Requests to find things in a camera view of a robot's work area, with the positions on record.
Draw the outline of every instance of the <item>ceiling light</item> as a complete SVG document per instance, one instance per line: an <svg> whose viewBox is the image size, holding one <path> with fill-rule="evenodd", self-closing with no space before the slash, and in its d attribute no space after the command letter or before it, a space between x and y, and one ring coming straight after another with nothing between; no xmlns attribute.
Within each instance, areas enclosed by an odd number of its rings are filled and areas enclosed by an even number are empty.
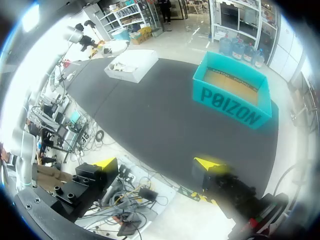
<svg viewBox="0 0 320 240"><path fill-rule="evenodd" d="M24 31L29 32L39 22L39 4L32 5L22 18Z"/></svg>

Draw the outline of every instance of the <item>white floor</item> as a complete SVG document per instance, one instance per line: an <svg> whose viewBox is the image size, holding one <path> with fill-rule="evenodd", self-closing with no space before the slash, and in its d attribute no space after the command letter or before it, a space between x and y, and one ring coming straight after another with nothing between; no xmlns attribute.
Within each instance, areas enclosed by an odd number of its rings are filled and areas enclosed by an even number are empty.
<svg viewBox="0 0 320 240"><path fill-rule="evenodd" d="M200 29L190 27L197 21ZM157 51L160 58L199 64L206 51L218 51L218 44L208 39L208 35L204 33L206 30L201 30L201 21L205 21L201 16L195 16L192 24L190 20L173 20L171 32L164 32L157 38L152 37L140 45L131 44L129 49L153 49ZM281 175L297 161L296 149L299 149L298 144L300 143L297 128L293 125L290 116L294 103L287 83L265 65L260 71L267 76L271 99L279 108L276 157L270 181L265 190L265 193L273 194ZM69 113L73 112L76 105L71 106L68 109ZM108 135L103 141L105 144L114 142ZM139 161L116 142L97 148L96 151L86 152L82 159L84 162L94 163L118 155L127 155L133 162ZM78 161L73 156L62 166L62 169L73 174L77 165ZM291 181L292 175L288 174L281 183L278 193L284 192L292 198L295 187ZM167 209L142 233L142 239L227 239L233 225L233 220L227 219L217 205L202 201L196 202L178 193Z"/></svg>

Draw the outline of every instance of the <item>white cardboard box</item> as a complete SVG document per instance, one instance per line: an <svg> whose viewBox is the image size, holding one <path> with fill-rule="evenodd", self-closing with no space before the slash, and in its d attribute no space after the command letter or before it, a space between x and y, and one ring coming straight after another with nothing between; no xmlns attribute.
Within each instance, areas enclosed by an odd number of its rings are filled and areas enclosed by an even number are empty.
<svg viewBox="0 0 320 240"><path fill-rule="evenodd" d="M158 54L155 50L127 50L117 56L110 64L121 63L126 66L136 67L135 71L114 71L110 70L109 65L104 71L110 78L139 83L158 59Z"/></svg>

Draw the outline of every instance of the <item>teal box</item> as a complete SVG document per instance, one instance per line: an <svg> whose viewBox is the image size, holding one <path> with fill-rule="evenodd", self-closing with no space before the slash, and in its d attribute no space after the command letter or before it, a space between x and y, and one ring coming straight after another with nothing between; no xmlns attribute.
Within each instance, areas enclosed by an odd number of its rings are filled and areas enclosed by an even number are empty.
<svg viewBox="0 0 320 240"><path fill-rule="evenodd" d="M257 105L203 81L207 69L227 74L257 92ZM193 100L234 118L252 129L261 127L272 117L267 77L230 57L208 51L193 76Z"/></svg>

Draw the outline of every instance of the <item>black table surface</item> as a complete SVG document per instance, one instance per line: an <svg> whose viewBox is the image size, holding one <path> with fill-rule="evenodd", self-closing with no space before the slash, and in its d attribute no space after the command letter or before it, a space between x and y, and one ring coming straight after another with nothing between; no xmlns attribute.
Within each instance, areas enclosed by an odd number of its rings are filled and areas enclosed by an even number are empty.
<svg viewBox="0 0 320 240"><path fill-rule="evenodd" d="M160 58L140 83L133 83L108 77L104 68L111 61L81 63L67 91L113 139L187 188L198 189L191 175L194 157L217 158L256 187L258 197L263 195L278 141L273 101L272 118L253 130L193 101L195 64Z"/></svg>

